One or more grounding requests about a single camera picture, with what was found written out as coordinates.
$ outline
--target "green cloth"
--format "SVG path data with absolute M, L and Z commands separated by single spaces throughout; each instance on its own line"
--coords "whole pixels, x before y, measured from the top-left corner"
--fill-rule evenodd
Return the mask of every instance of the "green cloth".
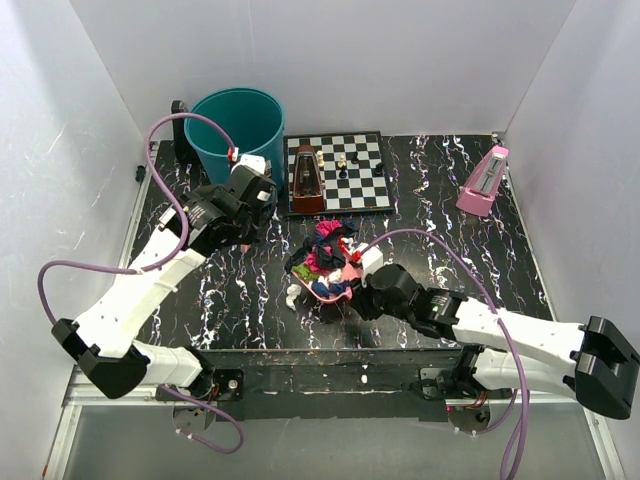
M 303 282 L 313 282 L 321 276 L 319 273 L 312 272 L 304 263 L 291 267 L 291 271 L 296 273 Z

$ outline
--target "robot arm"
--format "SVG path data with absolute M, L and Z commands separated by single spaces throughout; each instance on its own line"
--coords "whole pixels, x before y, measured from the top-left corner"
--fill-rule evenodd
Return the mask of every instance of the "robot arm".
M 557 323 L 504 309 L 496 316 L 464 294 L 425 289 L 400 265 L 380 266 L 381 254 L 374 255 L 373 263 L 363 256 L 364 279 L 354 287 L 351 306 L 365 320 L 392 315 L 428 337 L 464 346 L 453 370 L 426 383 L 437 394 L 519 388 L 513 356 L 497 325 L 500 317 L 518 347 L 530 389 L 575 398 L 607 417 L 629 418 L 640 356 L 609 320 Z
M 193 390 L 200 375 L 207 373 L 206 362 L 196 351 L 146 345 L 135 338 L 166 296 L 213 252 L 256 240 L 266 219 L 265 207 L 275 192 L 264 171 L 262 157 L 244 155 L 225 185 L 185 194 L 189 237 L 182 251 L 158 269 L 141 270 L 166 256 L 179 241 L 180 220 L 169 208 L 130 265 L 140 274 L 116 277 L 89 310 L 54 325 L 54 337 L 108 398 L 119 398 L 139 384 L 167 383 Z

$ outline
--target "chess piece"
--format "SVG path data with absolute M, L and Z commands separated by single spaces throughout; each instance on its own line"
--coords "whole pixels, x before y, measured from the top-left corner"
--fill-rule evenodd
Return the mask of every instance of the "chess piece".
M 338 177 L 347 178 L 347 162 L 344 160 L 340 160 L 338 162 L 338 169 L 340 169 L 340 174 Z

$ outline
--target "bucket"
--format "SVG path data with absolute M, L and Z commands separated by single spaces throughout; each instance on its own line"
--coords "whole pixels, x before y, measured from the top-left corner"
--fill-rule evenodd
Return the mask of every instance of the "bucket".
M 220 125 L 238 147 L 238 157 L 245 153 L 264 157 L 266 175 L 275 182 L 278 192 L 282 191 L 284 112 L 275 98 L 253 88 L 229 88 L 200 100 L 191 111 Z M 184 132 L 211 183 L 224 183 L 231 173 L 229 147 L 224 139 L 192 118 L 184 123 Z

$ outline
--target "tabletop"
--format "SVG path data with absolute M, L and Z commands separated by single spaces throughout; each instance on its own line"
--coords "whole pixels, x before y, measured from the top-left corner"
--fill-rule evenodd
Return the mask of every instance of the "tabletop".
M 383 136 L 382 154 L 394 196 L 390 214 L 347 215 L 358 228 L 356 240 L 398 228 L 439 235 L 480 278 L 497 305 L 551 319 L 547 300 L 508 180 L 486 218 L 456 208 L 460 186 L 492 147 L 490 136 Z M 208 182 L 199 163 L 181 165 L 172 142 L 162 141 L 156 166 L 169 187 L 181 194 Z M 151 235 L 169 201 L 151 182 L 132 257 Z M 296 311 L 285 305 L 295 282 L 284 263 L 312 234 L 319 218 L 287 218 L 276 211 L 266 238 L 247 253 L 233 247 L 212 255 L 170 294 L 140 331 L 154 345 L 199 349 L 289 348 L 449 348 L 444 339 L 425 338 L 405 322 L 383 316 L 362 320 L 344 303 L 320 305 L 307 292 Z M 381 244 L 385 260 L 404 266 L 416 281 L 464 291 L 481 298 L 470 278 L 425 237 L 401 234 Z

